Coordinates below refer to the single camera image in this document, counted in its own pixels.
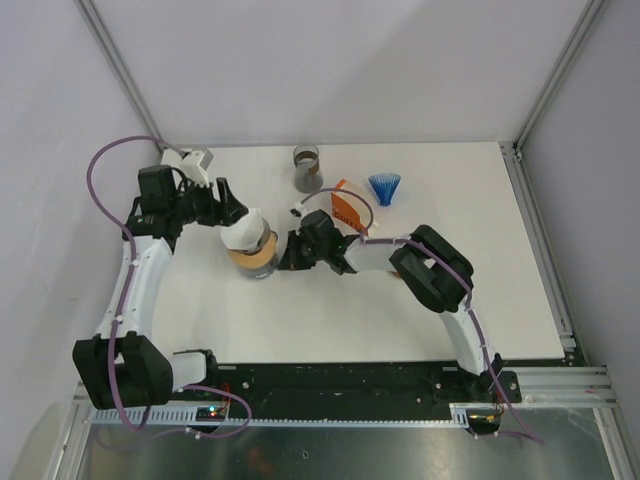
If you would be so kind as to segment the clear glass dripper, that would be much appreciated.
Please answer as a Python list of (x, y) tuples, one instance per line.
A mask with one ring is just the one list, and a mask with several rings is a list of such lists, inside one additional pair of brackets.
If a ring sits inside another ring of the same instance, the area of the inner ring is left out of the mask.
[(256, 254), (261, 251), (268, 242), (270, 235), (271, 228), (265, 219), (261, 218), (259, 221), (253, 223), (245, 235), (245, 251), (249, 254)]

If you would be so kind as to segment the orange coffee filter box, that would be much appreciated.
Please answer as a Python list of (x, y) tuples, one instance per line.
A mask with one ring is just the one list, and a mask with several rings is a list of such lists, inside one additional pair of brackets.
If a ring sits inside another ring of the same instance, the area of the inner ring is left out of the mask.
[(331, 215), (344, 232), (361, 233), (376, 218), (373, 196), (356, 183), (343, 178), (335, 185), (339, 191), (330, 194)]

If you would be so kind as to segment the white paper coffee filter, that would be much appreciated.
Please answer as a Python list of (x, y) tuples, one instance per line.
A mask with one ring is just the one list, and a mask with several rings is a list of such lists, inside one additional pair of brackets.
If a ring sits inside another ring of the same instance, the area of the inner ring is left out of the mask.
[(262, 217), (258, 208), (250, 208), (247, 215), (231, 227), (221, 228), (221, 240), (228, 250), (246, 252), (246, 232), (250, 226)]

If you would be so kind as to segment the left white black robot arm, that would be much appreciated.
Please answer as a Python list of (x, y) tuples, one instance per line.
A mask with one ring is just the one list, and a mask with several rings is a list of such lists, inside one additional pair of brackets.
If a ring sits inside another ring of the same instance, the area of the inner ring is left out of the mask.
[(249, 210), (226, 178), (199, 186), (187, 177), (176, 181), (178, 173), (165, 165), (139, 171), (140, 194), (120, 225), (123, 262), (114, 294), (97, 332), (74, 345), (74, 364), (99, 410), (164, 405), (186, 387), (202, 400), (220, 390), (213, 352), (164, 355), (152, 342), (153, 314), (183, 228), (230, 227)]

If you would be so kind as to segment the glass carafe with brown band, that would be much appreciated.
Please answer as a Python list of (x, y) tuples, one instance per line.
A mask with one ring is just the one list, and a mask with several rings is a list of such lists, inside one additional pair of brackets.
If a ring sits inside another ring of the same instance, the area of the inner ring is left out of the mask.
[(293, 151), (294, 186), (305, 194), (318, 191), (323, 185), (319, 149), (315, 145), (300, 145)]

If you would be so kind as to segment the glass server pitcher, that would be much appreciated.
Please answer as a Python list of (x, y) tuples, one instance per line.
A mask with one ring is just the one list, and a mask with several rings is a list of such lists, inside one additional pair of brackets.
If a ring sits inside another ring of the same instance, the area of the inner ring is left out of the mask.
[(240, 274), (251, 280), (262, 280), (267, 278), (276, 270), (276, 267), (276, 259), (271, 259), (261, 265), (236, 265)]

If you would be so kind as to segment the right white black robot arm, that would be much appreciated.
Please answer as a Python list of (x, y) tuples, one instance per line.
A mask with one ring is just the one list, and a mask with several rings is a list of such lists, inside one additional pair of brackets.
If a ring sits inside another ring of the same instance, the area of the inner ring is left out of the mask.
[(288, 233), (280, 270), (310, 270), (323, 262), (338, 275), (395, 273), (426, 309), (439, 315), (464, 371), (463, 393), (484, 401), (497, 389), (501, 357), (490, 345), (473, 309), (474, 269), (439, 233), (427, 225), (393, 238), (344, 235), (322, 210), (291, 210), (299, 225)]

